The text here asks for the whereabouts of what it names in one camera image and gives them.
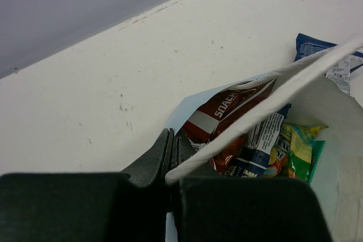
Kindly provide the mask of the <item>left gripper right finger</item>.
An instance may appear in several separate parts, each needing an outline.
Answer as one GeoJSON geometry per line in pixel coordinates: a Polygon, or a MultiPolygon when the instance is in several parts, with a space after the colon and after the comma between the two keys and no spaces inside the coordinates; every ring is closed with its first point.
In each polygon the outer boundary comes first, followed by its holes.
{"type": "Polygon", "coordinates": [[[225,178],[208,164],[172,186],[179,241],[331,241],[312,188],[290,178],[225,178]]]}

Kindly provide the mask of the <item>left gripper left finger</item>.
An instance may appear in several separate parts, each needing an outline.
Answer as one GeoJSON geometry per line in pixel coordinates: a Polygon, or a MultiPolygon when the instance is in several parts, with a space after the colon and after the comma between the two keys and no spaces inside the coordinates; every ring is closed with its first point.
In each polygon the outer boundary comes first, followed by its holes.
{"type": "Polygon", "coordinates": [[[120,172],[1,176],[2,241],[164,241],[174,132],[120,172]]]}

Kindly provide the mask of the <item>yellow green Fox's candy bag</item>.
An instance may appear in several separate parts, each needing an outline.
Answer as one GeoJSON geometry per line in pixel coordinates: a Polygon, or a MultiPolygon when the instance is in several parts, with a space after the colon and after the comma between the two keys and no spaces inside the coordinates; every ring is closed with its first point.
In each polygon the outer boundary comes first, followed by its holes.
{"type": "Polygon", "coordinates": [[[309,128],[283,123],[263,177],[284,176],[307,181],[313,143],[320,131],[326,128],[326,125],[309,128]]]}

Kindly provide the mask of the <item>green mint candy bag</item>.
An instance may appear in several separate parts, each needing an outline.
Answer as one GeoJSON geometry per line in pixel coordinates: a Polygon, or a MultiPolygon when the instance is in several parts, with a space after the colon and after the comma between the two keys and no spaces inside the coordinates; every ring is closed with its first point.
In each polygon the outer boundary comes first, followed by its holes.
{"type": "Polygon", "coordinates": [[[313,143],[312,154],[311,154],[311,163],[310,163],[310,168],[309,168],[308,177],[307,177],[307,183],[309,185],[313,181],[315,171],[317,169],[318,161],[319,161],[322,151],[324,149],[325,143],[326,142],[324,140],[315,141],[313,143]]]}

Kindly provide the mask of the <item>light blue paper bag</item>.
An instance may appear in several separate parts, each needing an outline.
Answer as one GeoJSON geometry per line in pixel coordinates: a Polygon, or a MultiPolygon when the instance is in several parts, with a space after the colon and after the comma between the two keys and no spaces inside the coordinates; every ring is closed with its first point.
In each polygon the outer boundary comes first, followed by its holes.
{"type": "Polygon", "coordinates": [[[184,99],[179,241],[362,240],[362,106],[342,86],[362,36],[184,99]]]}

